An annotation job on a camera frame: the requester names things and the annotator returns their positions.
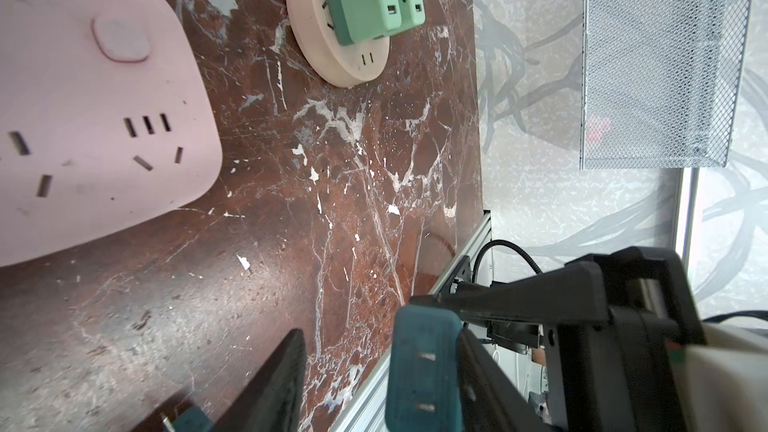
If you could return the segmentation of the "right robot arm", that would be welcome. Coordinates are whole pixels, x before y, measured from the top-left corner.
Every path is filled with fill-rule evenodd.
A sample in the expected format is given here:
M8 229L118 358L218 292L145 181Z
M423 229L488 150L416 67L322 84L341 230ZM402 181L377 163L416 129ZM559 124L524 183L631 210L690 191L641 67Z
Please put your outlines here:
M468 429L763 431L767 340L699 317L668 249L590 254L515 282L412 298L465 322L539 325L549 379L539 418L470 332L456 341Z

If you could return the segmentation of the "pink square power strip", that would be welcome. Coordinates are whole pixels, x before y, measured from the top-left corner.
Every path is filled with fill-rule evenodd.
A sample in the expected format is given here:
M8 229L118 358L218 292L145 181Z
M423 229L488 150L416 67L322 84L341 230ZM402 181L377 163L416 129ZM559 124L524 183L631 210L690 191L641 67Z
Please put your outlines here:
M1 0L1 262L186 205L223 152L166 0Z

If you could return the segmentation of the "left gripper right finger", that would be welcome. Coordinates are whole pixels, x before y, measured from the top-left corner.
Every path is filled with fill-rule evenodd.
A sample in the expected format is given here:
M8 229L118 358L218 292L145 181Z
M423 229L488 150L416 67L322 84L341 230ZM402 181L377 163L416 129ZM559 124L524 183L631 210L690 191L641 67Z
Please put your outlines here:
M456 341L465 431L557 431L536 415L468 328Z

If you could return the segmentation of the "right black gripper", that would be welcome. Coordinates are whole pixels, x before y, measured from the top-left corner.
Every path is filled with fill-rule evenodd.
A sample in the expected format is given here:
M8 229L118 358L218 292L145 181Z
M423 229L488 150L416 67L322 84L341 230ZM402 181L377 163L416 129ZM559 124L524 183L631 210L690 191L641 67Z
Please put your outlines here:
M545 325L549 399L562 431L684 431L674 367L706 342L680 257L629 247L474 292L412 305L464 322Z

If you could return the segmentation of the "beige round power strip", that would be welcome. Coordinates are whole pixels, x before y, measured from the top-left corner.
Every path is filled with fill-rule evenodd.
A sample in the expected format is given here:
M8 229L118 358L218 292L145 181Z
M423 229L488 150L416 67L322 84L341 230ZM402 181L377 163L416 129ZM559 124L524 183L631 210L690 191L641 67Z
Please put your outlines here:
M390 51L388 37L342 46L326 0L286 0L289 21L301 52L329 84L350 88L378 78Z

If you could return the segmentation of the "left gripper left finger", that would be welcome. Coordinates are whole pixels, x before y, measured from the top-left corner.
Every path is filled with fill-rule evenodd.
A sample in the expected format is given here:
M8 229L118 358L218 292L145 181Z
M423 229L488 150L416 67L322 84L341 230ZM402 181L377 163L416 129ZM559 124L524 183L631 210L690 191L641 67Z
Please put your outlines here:
M292 329L212 431L297 431L306 360L303 331Z

